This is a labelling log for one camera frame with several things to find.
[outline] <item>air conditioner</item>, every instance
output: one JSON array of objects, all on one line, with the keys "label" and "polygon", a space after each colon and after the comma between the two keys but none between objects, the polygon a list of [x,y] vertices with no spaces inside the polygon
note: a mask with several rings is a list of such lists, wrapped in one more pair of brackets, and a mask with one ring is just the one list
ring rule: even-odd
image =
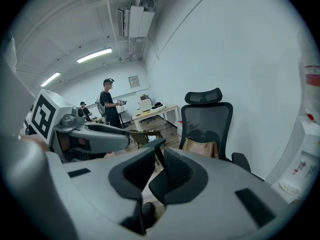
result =
[{"label": "air conditioner", "polygon": [[129,21],[130,21],[129,6],[119,7],[116,10],[116,17],[118,21],[119,35],[125,38],[129,35]]},{"label": "air conditioner", "polygon": [[152,8],[143,6],[130,7],[129,38],[145,38],[148,35],[151,22],[155,16]]}]

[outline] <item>handbag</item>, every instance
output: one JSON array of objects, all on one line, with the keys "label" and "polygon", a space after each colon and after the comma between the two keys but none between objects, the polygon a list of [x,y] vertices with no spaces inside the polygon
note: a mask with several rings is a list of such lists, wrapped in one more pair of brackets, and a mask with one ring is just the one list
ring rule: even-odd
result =
[{"label": "handbag", "polygon": [[215,141],[200,143],[194,141],[191,137],[187,137],[183,143],[182,150],[194,152],[209,158],[213,157],[215,159],[219,159],[218,147]]}]

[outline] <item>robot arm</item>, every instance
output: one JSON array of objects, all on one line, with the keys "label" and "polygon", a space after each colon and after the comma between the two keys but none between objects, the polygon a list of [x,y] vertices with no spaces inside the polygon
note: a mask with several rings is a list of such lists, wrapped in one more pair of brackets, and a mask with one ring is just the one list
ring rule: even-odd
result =
[{"label": "robot arm", "polygon": [[64,150],[60,134],[67,135],[70,140],[82,139],[85,145],[70,141],[70,151],[87,154],[122,150],[130,141],[127,131],[105,124],[86,122],[80,107],[73,107],[57,93],[45,89],[40,91],[34,102],[30,124],[61,159],[64,157]]}]

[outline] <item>ceiling light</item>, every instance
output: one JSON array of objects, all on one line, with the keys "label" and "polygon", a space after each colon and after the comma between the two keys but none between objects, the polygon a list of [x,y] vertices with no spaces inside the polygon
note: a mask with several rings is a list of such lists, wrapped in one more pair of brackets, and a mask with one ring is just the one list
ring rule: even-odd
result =
[{"label": "ceiling light", "polygon": [[56,77],[58,77],[60,75],[59,72],[55,73],[53,76],[51,76],[47,81],[45,81],[43,84],[41,84],[41,87],[46,86],[49,82],[51,82],[53,79],[55,79]]},{"label": "ceiling light", "polygon": [[82,62],[85,62],[85,61],[90,60],[92,58],[98,57],[100,55],[108,54],[108,53],[112,53],[111,48],[108,48],[108,49],[105,49],[105,50],[101,50],[101,51],[97,51],[97,52],[95,52],[93,54],[87,55],[87,56],[85,56],[83,58],[78,59],[77,62],[82,63]]}]

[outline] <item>chair headrest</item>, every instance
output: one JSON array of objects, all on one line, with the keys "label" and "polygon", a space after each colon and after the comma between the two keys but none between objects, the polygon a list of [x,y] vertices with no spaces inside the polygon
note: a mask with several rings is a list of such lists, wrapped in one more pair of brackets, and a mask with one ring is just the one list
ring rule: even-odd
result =
[{"label": "chair headrest", "polygon": [[216,103],[222,100],[222,92],[220,88],[215,88],[209,91],[203,92],[188,92],[184,100],[188,104],[210,104]]}]

